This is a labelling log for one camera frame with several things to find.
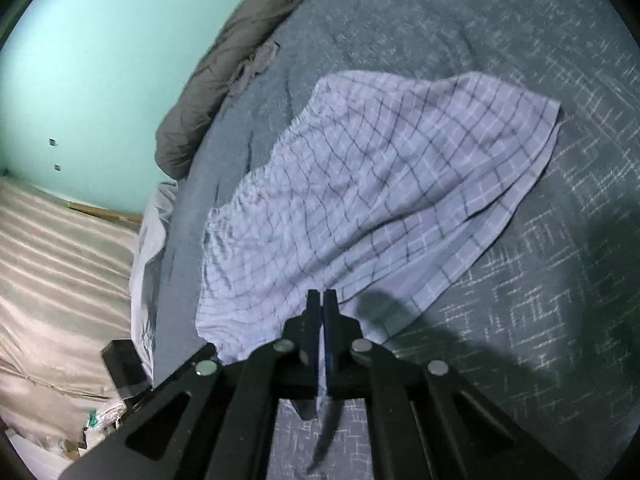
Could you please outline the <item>light plaid pyjama shorts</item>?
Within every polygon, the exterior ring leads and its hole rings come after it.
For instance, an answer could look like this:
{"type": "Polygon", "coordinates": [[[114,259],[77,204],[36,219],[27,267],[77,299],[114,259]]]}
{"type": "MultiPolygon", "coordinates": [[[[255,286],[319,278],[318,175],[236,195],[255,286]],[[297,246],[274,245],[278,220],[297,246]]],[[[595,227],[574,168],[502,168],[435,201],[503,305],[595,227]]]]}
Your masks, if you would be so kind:
{"type": "Polygon", "coordinates": [[[198,336],[233,363],[276,338],[311,289],[363,335],[398,335],[465,274],[536,184],[557,100],[482,73],[322,77],[203,232],[198,336]]]}

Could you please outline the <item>light grey sheet at bedside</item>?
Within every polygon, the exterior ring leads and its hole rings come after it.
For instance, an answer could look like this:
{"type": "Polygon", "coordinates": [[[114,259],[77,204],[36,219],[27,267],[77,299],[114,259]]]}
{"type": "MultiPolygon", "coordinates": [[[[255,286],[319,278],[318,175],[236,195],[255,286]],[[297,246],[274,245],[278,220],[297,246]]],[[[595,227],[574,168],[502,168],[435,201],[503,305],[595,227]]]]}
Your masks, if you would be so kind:
{"type": "Polygon", "coordinates": [[[142,216],[129,278],[130,337],[143,370],[150,379],[153,378],[154,368],[160,268],[177,194],[177,182],[157,185],[142,216]]]}

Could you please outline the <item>small grey crumpled garment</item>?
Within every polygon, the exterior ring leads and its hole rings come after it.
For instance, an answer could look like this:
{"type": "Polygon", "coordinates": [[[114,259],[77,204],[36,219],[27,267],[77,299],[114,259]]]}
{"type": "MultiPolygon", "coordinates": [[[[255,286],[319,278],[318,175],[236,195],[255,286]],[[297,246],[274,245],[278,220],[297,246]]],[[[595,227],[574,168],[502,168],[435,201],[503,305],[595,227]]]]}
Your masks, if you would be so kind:
{"type": "Polygon", "coordinates": [[[230,96],[239,96],[256,76],[263,73],[277,56],[279,49],[280,46],[275,41],[267,41],[242,61],[229,80],[230,96]]]}

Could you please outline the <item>blue-grey patterned bed sheet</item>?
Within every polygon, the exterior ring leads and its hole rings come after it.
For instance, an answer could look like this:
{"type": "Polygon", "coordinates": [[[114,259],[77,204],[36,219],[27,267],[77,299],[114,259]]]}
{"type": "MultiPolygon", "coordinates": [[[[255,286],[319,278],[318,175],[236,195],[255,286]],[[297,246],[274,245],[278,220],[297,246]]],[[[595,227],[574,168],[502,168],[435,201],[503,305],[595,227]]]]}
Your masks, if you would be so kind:
{"type": "Polygon", "coordinates": [[[474,240],[495,240],[441,295],[373,285],[345,312],[401,358],[448,362],[579,478],[606,477],[639,425],[639,48],[610,0],[304,0],[274,39],[180,185],[155,380],[202,345],[209,211],[268,162],[323,76],[486,74],[560,104],[541,175],[480,213],[474,240]]]}

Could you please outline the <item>wooden stick by wall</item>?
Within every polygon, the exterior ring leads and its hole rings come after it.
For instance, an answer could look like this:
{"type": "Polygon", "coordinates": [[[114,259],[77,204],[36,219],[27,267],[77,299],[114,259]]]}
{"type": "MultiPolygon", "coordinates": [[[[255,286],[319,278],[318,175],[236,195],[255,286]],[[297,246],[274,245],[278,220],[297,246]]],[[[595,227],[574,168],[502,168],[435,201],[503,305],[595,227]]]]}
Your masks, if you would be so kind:
{"type": "Polygon", "coordinates": [[[88,214],[88,216],[99,218],[105,221],[131,223],[137,224],[138,226],[140,226],[140,224],[142,223],[141,214],[130,214],[129,212],[103,209],[74,202],[68,202],[67,206],[68,208],[70,208],[70,210],[81,212],[82,214],[88,214]]]}

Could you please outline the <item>beige striped curtain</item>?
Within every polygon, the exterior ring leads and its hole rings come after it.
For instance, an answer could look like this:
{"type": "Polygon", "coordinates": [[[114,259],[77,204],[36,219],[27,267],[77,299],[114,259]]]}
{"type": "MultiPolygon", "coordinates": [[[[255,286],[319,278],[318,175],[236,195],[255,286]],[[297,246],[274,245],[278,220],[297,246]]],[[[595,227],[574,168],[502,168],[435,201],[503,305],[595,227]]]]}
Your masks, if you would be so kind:
{"type": "Polygon", "coordinates": [[[134,230],[1,180],[1,418],[76,448],[114,398],[103,348],[130,335],[134,230]]]}

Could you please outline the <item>dark grey rolled duvet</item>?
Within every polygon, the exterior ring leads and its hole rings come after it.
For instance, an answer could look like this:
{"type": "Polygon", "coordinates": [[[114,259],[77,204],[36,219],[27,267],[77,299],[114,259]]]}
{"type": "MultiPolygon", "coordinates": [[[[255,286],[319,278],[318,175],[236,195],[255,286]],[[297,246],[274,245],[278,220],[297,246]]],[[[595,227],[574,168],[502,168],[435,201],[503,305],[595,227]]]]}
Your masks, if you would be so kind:
{"type": "Polygon", "coordinates": [[[267,41],[304,0],[241,0],[186,81],[155,133],[155,162],[166,176],[185,178],[206,131],[229,95],[240,63],[267,41]]]}

